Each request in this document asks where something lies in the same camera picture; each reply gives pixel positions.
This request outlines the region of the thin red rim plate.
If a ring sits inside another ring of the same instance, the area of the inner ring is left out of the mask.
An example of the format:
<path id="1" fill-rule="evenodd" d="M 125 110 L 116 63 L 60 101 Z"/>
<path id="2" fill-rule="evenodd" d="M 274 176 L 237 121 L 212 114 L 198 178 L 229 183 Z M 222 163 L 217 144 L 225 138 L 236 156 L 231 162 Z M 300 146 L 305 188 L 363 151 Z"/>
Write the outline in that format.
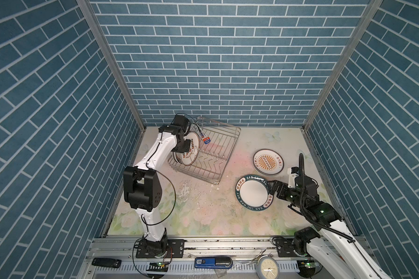
<path id="1" fill-rule="evenodd" d="M 274 176 L 283 171 L 284 160 L 271 149 L 261 149 L 253 155 L 253 165 L 258 172 Z"/>

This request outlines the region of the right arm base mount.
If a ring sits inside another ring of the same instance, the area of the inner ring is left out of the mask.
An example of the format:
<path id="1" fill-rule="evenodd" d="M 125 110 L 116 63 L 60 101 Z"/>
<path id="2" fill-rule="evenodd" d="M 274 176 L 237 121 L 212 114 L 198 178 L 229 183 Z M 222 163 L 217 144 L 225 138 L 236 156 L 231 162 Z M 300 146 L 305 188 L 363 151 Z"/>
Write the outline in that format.
<path id="1" fill-rule="evenodd" d="M 323 238 L 304 239 L 277 236 L 271 238 L 271 243 L 276 247 L 280 258 L 307 258 L 310 257 L 307 245 L 315 240 L 323 240 Z"/>

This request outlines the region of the just eat text plate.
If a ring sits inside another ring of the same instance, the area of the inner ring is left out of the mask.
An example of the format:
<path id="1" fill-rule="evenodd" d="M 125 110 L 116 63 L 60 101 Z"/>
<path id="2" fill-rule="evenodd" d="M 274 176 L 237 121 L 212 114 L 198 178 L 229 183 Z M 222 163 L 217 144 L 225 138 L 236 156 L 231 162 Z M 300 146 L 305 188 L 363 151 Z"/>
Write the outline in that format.
<path id="1" fill-rule="evenodd" d="M 196 161 L 199 154 L 200 136 L 196 132 L 191 131 L 185 136 L 185 140 L 190 140 L 190 149 L 185 153 L 176 153 L 176 158 L 179 163 L 185 166 L 191 166 Z"/>

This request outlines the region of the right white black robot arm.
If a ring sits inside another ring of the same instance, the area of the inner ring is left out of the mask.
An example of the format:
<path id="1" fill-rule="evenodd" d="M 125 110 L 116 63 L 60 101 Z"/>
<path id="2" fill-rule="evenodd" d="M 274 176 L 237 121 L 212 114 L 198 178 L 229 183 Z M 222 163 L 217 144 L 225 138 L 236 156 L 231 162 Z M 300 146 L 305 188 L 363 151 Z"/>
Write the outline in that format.
<path id="1" fill-rule="evenodd" d="M 297 177 L 294 187 L 278 180 L 268 182 L 272 196 L 298 208 L 310 227 L 295 232 L 293 249 L 300 256 L 318 261 L 336 279 L 388 279 L 390 276 L 366 252 L 342 216 L 320 200 L 309 177 Z"/>

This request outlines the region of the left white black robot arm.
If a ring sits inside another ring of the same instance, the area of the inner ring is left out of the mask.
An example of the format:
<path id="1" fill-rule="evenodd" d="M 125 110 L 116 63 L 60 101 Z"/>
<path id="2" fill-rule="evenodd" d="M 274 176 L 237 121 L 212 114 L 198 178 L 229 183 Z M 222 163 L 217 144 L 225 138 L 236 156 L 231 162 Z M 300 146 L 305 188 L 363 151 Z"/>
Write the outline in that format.
<path id="1" fill-rule="evenodd" d="M 162 198 L 162 187 L 158 169 L 173 152 L 190 151 L 190 140 L 185 139 L 189 121 L 174 121 L 158 129 L 158 136 L 143 159 L 123 172 L 123 196 L 126 203 L 138 214 L 143 225 L 143 236 L 139 244 L 150 256 L 167 254 L 168 236 L 160 217 L 158 205 Z"/>

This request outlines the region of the black remote control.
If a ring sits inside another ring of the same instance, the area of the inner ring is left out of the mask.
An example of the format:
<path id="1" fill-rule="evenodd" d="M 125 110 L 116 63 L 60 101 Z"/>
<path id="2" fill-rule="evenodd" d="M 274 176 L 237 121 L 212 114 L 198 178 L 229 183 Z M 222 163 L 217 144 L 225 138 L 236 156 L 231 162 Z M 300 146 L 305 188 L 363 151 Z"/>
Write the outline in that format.
<path id="1" fill-rule="evenodd" d="M 91 264 L 97 267 L 118 269 L 121 267 L 122 261 L 113 258 L 94 258 Z"/>

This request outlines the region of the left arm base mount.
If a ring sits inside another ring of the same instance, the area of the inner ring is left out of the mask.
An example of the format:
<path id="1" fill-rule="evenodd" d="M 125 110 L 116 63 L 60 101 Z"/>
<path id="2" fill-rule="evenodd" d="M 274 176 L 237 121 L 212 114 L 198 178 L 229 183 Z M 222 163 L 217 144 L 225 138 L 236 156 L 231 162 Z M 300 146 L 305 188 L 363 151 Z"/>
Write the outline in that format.
<path id="1" fill-rule="evenodd" d="M 135 247 L 135 257 L 137 259 L 154 259 L 154 258 L 183 258 L 185 248 L 184 239 L 168 239 L 158 242 L 142 239 Z"/>

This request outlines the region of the round white clock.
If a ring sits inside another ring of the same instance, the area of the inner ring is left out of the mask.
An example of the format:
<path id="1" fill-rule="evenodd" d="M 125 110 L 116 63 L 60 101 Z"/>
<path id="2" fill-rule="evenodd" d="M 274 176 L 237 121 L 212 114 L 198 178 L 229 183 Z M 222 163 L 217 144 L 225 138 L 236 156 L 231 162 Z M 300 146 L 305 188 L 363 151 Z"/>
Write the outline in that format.
<path id="1" fill-rule="evenodd" d="M 276 260 L 271 256 L 263 256 L 256 264 L 256 273 L 260 279 L 277 279 L 280 269 Z"/>

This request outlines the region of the metal wire dish rack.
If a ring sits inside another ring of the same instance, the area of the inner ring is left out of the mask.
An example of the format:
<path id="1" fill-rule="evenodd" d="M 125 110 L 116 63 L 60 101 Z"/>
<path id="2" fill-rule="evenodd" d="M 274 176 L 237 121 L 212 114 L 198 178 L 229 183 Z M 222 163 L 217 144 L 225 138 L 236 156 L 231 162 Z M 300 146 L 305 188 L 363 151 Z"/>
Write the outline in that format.
<path id="1" fill-rule="evenodd" d="M 241 128 L 199 116 L 192 131 L 204 133 L 209 138 L 209 143 L 200 141 L 199 153 L 191 165 L 178 162 L 174 155 L 169 156 L 169 165 L 175 171 L 208 183 L 219 184 L 241 134 Z"/>

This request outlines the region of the grey rim hao plate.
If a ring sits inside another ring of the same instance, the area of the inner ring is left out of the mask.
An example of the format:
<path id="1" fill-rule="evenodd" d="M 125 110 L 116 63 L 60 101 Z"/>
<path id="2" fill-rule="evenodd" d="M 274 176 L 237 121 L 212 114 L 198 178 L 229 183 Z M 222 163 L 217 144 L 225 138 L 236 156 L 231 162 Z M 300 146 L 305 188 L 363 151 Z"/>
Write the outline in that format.
<path id="1" fill-rule="evenodd" d="M 253 174 L 243 176 L 236 183 L 235 195 L 244 208 L 255 212 L 268 209 L 274 201 L 268 181 Z"/>

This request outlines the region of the blue black device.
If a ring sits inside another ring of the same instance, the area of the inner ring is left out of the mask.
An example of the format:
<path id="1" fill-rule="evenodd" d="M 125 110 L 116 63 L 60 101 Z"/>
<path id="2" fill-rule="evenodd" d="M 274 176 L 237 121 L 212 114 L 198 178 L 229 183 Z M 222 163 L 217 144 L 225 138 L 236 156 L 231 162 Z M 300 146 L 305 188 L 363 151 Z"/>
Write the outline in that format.
<path id="1" fill-rule="evenodd" d="M 233 260 L 229 256 L 199 257 L 194 260 L 196 269 L 231 269 Z"/>

